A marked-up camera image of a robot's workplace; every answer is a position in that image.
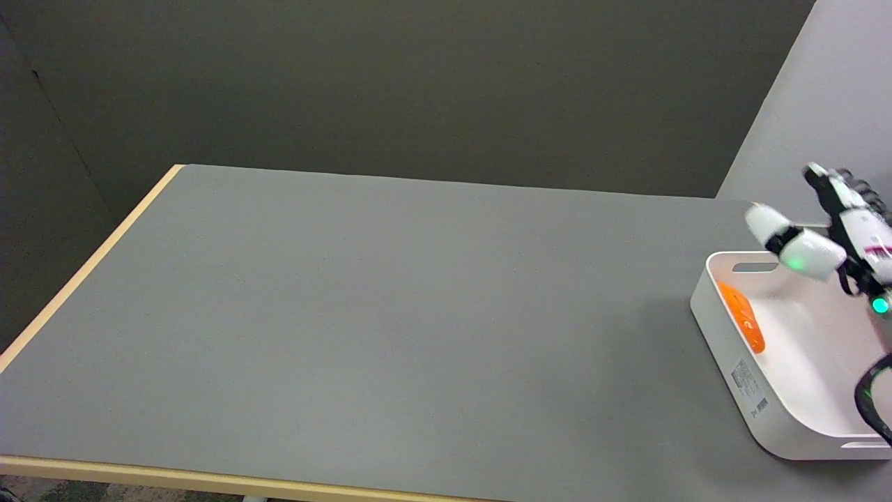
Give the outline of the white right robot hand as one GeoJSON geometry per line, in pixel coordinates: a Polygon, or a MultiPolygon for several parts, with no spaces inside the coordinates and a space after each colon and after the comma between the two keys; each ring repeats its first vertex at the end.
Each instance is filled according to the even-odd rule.
{"type": "Polygon", "coordinates": [[[809,162],[802,174],[828,217],[826,229],[813,231],[767,204],[753,204],[744,216],[749,231],[781,266],[819,282],[837,277],[845,294],[864,295],[874,311],[888,312],[890,209],[847,169],[809,162]]]}

